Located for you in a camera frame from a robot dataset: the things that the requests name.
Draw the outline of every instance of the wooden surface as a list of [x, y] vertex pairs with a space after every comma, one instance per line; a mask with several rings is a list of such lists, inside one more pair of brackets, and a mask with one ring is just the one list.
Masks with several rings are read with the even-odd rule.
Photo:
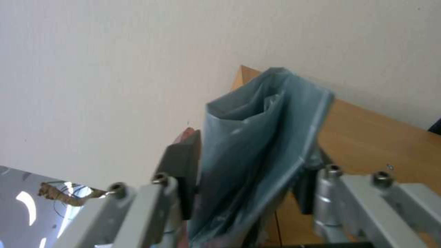
[[[233, 89], [260, 72], [241, 66]], [[441, 195], [441, 136], [337, 99], [319, 134], [320, 146], [349, 174], [388, 170], [399, 182], [420, 182]], [[275, 245], [320, 243], [312, 231], [312, 217], [301, 215], [292, 194], [281, 204], [268, 225], [269, 242]]]

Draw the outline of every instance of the metal linkage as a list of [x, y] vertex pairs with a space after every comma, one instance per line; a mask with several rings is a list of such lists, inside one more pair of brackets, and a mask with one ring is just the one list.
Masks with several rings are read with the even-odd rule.
[[386, 172], [343, 175], [338, 166], [319, 172], [314, 227], [328, 242], [347, 242], [343, 227], [379, 248], [426, 247], [415, 231], [441, 245], [441, 198], [423, 184], [398, 184]]
[[109, 187], [104, 199], [89, 199], [78, 216], [57, 240], [55, 248], [94, 247], [113, 243], [135, 197], [135, 191], [122, 183]]

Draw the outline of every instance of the wire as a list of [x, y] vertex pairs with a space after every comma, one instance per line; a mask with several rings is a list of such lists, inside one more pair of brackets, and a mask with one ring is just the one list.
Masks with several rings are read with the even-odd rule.
[[[71, 196], [73, 196], [73, 197], [75, 197], [75, 198], [80, 198], [78, 195], [76, 195], [76, 193], [77, 192], [79, 192], [79, 191], [81, 191], [82, 189], [84, 189], [85, 187], [87, 187], [87, 186], [85, 186], [85, 185], [79, 185], [79, 184], [75, 184], [75, 186], [72, 186], [73, 188], [75, 188], [75, 187], [78, 187], [77, 189], [75, 189], [73, 192], [72, 192], [72, 194], [71, 194]], [[67, 186], [63, 186], [61, 189], [59, 189], [59, 191], [60, 192], [58, 192], [58, 195], [56, 196], [56, 198], [54, 199], [54, 202], [53, 202], [53, 205], [52, 205], [52, 208], [54, 209], [54, 211], [55, 211], [55, 213], [58, 215], [58, 216], [60, 216], [61, 218], [64, 218], [64, 216], [63, 215], [61, 215], [58, 211], [57, 211], [57, 209], [55, 208], [55, 203], [57, 202], [57, 198], [58, 198], [58, 196], [60, 195], [60, 194], [62, 194], [62, 193], [64, 193], [64, 192], [66, 192], [67, 190], [69, 190], [69, 188], [67, 187]], [[59, 201], [64, 207], [67, 207], [66, 206], [66, 204], [64, 203], [64, 202], [61, 202], [61, 201]]]

